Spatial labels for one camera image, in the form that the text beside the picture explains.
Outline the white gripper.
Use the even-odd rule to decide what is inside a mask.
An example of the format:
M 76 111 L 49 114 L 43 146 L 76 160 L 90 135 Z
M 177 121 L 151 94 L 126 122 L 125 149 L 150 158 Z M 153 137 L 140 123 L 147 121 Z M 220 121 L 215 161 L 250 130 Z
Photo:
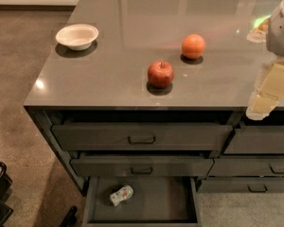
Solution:
M 265 18 L 248 34 L 253 43 L 265 43 L 267 49 L 284 57 L 284 0 L 274 9 L 270 18 Z M 246 116 L 251 120 L 263 120 L 284 98 L 284 58 L 263 64 L 255 81 Z

